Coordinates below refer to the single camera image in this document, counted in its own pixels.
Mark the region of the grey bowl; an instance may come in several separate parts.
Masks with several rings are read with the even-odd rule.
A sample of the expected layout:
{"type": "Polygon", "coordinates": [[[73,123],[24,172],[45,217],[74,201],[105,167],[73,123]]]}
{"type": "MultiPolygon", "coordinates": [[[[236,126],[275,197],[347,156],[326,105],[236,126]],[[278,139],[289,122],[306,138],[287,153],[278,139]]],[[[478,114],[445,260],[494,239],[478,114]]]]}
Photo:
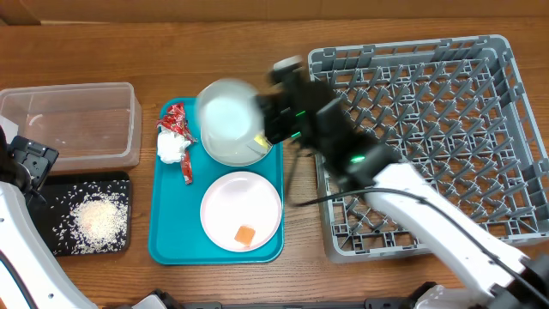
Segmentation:
{"type": "Polygon", "coordinates": [[[239,79],[219,79],[197,96],[197,115],[201,133],[223,153],[251,145],[263,134],[263,115],[256,103],[257,90],[239,79]]]}

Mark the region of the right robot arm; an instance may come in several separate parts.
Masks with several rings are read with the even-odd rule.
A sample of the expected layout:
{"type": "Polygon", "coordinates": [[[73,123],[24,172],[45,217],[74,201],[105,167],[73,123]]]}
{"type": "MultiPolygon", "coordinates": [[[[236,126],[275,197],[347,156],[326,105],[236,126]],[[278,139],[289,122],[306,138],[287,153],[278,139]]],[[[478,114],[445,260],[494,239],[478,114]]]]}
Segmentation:
{"type": "Polygon", "coordinates": [[[279,87],[260,95],[267,140],[290,139],[324,158],[341,188],[388,215],[425,244],[463,283],[462,289],[427,283],[404,308],[546,308],[548,258],[531,259],[505,244],[434,190],[388,145],[354,128],[326,82],[311,81],[299,56],[274,64],[279,87]]]}

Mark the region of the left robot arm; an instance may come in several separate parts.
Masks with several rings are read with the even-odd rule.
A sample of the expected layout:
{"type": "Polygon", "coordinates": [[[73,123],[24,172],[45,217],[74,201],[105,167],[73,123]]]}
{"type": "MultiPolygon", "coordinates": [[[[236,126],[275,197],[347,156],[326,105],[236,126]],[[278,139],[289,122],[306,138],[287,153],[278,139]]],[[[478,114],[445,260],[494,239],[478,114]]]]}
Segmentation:
{"type": "Polygon", "coordinates": [[[21,191],[24,167],[1,135],[1,263],[30,308],[95,308],[66,276],[34,226],[21,191]]]}

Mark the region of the pink round plate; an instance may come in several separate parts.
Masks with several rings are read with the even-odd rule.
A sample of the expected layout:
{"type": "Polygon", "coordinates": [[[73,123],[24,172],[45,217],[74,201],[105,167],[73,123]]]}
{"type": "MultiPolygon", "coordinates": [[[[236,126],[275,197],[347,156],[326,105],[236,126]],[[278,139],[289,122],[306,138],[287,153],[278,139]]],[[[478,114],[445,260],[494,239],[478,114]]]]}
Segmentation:
{"type": "Polygon", "coordinates": [[[275,187],[251,172],[228,173],[206,190],[200,208],[202,229],[218,247],[247,252],[266,245],[282,222],[283,205],[275,187]],[[241,226],[256,234],[251,246],[239,244],[235,235],[241,226]]]}

